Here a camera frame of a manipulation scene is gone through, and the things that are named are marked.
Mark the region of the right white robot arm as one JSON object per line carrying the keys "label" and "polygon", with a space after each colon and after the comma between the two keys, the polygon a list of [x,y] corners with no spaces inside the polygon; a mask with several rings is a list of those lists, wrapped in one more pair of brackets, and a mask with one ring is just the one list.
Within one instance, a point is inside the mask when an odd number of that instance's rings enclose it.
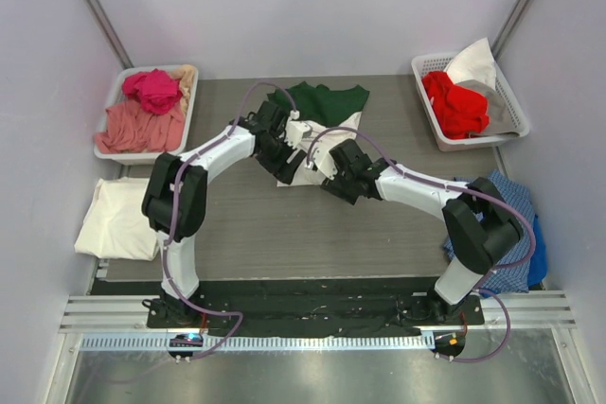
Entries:
{"label": "right white robot arm", "polygon": [[326,176],[322,188],[350,204],[362,197],[396,202],[444,222],[454,258],[428,290],[420,321],[451,322],[470,292],[523,239],[517,212],[506,208],[485,178],[471,184],[435,180],[386,158],[372,161],[353,139],[315,151],[310,160]]}

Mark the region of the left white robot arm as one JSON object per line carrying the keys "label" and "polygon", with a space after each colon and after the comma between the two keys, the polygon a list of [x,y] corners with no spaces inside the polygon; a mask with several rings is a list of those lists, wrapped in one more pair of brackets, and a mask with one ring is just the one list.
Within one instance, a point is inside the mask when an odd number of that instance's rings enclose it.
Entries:
{"label": "left white robot arm", "polygon": [[148,327],[190,327],[199,322],[195,235],[205,220],[208,186],[250,157],[279,182],[290,184],[305,158],[296,145],[307,128],[298,120],[298,111],[265,101],[199,148],[157,157],[142,202],[142,213],[156,234],[163,272],[160,295],[143,301],[149,311]]}

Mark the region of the white and green t-shirt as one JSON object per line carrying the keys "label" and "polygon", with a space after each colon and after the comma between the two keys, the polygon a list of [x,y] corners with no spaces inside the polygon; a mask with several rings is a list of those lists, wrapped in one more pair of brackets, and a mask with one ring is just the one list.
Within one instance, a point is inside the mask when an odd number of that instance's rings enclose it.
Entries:
{"label": "white and green t-shirt", "polygon": [[312,140],[328,128],[347,127],[349,131],[335,131],[324,135],[313,148],[315,162],[328,158],[328,151],[346,141],[355,139],[361,117],[370,93],[360,85],[345,90],[332,90],[303,81],[287,89],[300,113],[299,121],[308,125],[297,148],[307,152]]}

